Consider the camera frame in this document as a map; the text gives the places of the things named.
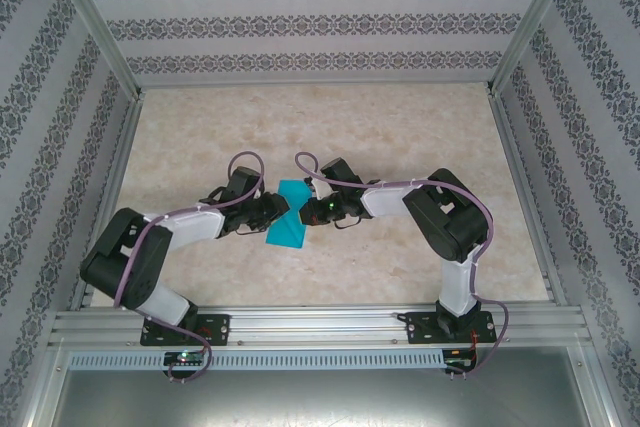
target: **beige floor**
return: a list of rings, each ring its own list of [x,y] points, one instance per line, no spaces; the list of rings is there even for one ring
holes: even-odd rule
[[[266,185],[302,178],[299,150],[344,157],[361,178],[407,180],[452,170],[492,211],[496,238],[478,291],[546,300],[522,211],[481,84],[253,86],[147,93],[119,206],[164,212],[226,184],[240,150],[259,152]],[[255,161],[246,161],[255,167]],[[440,264],[410,218],[338,231],[307,229],[300,250],[264,234],[203,242],[169,255],[162,279],[200,305],[434,301]],[[93,305],[109,305],[97,293]]]

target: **blue object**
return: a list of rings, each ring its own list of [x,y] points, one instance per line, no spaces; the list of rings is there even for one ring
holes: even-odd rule
[[[300,249],[307,226],[300,222],[298,211],[311,197],[311,191],[302,180],[281,180],[278,193],[287,199],[289,212],[269,227],[267,244]]]

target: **mounting plate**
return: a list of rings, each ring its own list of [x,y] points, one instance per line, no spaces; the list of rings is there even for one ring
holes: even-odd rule
[[[204,337],[212,346],[227,345],[231,316],[224,314],[198,314],[193,332]],[[161,327],[146,318],[142,325],[140,345],[145,347],[170,347],[176,345],[201,345],[193,337],[178,334]]]
[[[469,326],[449,337],[438,326],[438,314],[431,312],[407,312],[398,314],[398,320],[406,324],[407,339],[410,344],[459,344],[471,343],[471,332],[475,330],[477,343],[493,343],[496,341],[496,329],[490,312],[480,311]]]

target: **vented metal strip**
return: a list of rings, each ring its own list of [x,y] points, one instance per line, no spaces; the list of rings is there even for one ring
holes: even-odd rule
[[[76,352],[69,370],[159,370],[164,352]],[[360,370],[444,368],[441,349],[218,351],[209,370]],[[176,367],[193,370],[197,367]]]

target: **patterned wallpaper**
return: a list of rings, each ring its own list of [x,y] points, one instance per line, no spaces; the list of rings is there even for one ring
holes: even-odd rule
[[[0,425],[68,307],[129,99],[70,0],[0,0]]]
[[[554,0],[502,92],[565,291],[640,425],[640,0]]]
[[[95,0],[143,86],[491,78],[531,0]]]

